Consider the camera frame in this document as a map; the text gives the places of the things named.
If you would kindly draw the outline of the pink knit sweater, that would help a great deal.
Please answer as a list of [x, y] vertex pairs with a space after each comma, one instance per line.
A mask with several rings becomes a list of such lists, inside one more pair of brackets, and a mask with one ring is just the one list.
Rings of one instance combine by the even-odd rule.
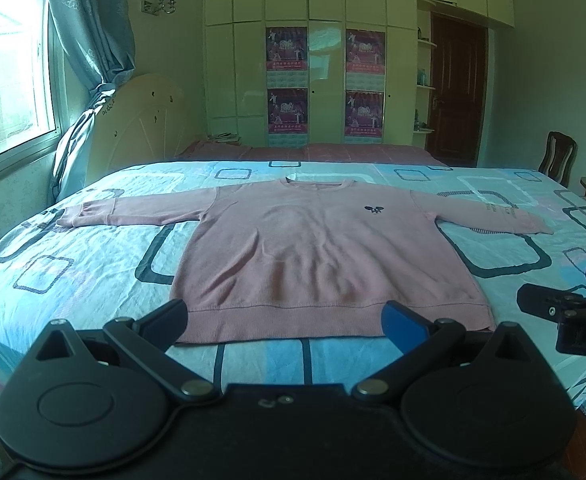
[[487, 299], [439, 222], [497, 233], [548, 226], [517, 208], [345, 180], [272, 180], [95, 200], [61, 226], [195, 230], [171, 284], [188, 309], [184, 344], [378, 337], [396, 301], [430, 321], [490, 330]]

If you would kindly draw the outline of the pink poster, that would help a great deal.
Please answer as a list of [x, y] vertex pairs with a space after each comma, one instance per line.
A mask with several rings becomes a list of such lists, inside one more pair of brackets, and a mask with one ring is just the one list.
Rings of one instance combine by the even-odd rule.
[[384, 94], [345, 92], [344, 142], [381, 144], [383, 139]]
[[385, 34], [346, 29], [345, 89], [383, 93], [385, 90]]
[[302, 88], [269, 89], [269, 148], [303, 148], [308, 143], [308, 98]]
[[268, 89], [308, 88], [307, 40], [306, 27], [266, 28]]

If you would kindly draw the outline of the corner wall shelves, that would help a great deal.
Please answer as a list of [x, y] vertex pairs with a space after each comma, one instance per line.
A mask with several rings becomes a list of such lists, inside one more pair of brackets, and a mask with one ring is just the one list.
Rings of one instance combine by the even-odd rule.
[[431, 101], [435, 93], [432, 62], [437, 49], [432, 32], [432, 13], [425, 6], [418, 8], [417, 25], [418, 71], [413, 140], [425, 144], [427, 137], [434, 132], [431, 127]]

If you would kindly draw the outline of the dark wooden chair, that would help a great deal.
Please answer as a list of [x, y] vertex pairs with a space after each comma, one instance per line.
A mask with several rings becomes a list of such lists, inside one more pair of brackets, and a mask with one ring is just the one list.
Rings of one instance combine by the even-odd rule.
[[567, 188], [577, 150], [578, 145], [573, 138], [562, 132], [550, 131], [538, 171]]

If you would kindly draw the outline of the cream rounded headboard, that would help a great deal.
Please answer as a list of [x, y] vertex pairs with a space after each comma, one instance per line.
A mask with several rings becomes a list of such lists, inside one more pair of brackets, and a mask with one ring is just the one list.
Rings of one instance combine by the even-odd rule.
[[166, 76], [137, 76], [101, 107], [92, 130], [86, 184], [107, 174], [178, 158], [197, 139], [182, 90]]

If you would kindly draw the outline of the upper left pink poster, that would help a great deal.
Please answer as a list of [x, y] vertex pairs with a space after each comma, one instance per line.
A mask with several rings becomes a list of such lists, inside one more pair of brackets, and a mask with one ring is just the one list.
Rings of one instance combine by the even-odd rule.
[[306, 27], [266, 28], [268, 89], [308, 88], [307, 40]]

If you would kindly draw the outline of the dark wooden door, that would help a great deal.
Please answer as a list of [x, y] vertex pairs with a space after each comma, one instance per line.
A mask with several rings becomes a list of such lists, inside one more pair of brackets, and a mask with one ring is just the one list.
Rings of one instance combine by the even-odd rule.
[[487, 82], [487, 29], [433, 14], [427, 151], [448, 166], [474, 167], [482, 136]]

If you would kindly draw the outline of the teal window curtain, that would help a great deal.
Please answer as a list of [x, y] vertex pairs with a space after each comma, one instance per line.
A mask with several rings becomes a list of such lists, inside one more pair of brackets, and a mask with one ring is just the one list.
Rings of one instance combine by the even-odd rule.
[[50, 180], [54, 203], [84, 188], [99, 110], [135, 71], [127, 0], [48, 0], [66, 61], [86, 89], [82, 114], [63, 134]]

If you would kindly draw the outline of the window with frame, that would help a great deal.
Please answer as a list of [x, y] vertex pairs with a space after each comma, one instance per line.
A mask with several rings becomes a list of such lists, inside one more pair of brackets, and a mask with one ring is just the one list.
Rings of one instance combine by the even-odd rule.
[[48, 0], [0, 0], [0, 178], [57, 147], [63, 81]]

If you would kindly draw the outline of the lower right pink poster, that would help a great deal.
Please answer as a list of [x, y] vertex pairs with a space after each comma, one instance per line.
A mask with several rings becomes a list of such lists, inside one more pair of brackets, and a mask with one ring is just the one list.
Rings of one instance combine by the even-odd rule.
[[345, 92], [344, 142], [381, 144], [383, 139], [384, 94]]

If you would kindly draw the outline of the stack of items on bed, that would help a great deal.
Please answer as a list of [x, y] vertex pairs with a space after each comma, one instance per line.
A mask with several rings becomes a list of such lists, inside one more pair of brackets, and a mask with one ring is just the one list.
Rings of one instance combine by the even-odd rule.
[[240, 145], [241, 136], [235, 132], [210, 133], [206, 136], [206, 141], [218, 144]]

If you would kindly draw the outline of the blue patterned bed sheet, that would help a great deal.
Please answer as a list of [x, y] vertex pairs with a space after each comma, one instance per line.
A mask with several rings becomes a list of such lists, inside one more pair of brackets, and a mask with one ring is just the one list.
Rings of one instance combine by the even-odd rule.
[[[535, 283], [586, 297], [586, 200], [534, 170], [329, 162], [159, 162], [110, 174], [74, 196], [75, 203], [118, 196], [288, 177], [370, 184], [517, 207], [552, 226], [549, 236], [471, 231], [444, 224], [488, 298], [498, 321], [520, 323], [586, 415], [586, 356], [555, 349], [556, 327], [518, 310], [516, 293]], [[77, 330], [111, 318], [140, 318], [168, 298], [192, 223], [139, 228], [58, 226], [61, 206], [28, 219], [0, 240], [0, 390], [39, 332], [64, 318]], [[219, 386], [329, 384], [351, 387], [398, 356], [384, 338], [295, 339], [218, 346], [175, 346], [169, 355]]]

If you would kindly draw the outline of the upper right pink poster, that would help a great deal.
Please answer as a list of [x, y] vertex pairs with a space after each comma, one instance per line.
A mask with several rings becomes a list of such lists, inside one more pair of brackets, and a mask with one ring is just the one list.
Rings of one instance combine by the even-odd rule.
[[383, 93], [385, 90], [385, 34], [346, 29], [345, 89]]

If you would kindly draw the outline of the lower left pink poster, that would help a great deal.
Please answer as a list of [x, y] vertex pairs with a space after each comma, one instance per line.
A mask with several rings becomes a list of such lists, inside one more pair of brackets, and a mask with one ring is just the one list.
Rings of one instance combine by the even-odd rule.
[[308, 98], [302, 88], [269, 89], [269, 148], [303, 148], [308, 143]]

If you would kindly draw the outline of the red plaid bed cover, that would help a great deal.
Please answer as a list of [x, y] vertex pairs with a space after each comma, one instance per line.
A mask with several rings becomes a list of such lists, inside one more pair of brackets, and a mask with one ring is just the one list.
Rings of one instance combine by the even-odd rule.
[[193, 142], [178, 156], [187, 162], [358, 162], [446, 167], [423, 148], [387, 144], [308, 144], [303, 148], [250, 148], [212, 141]]

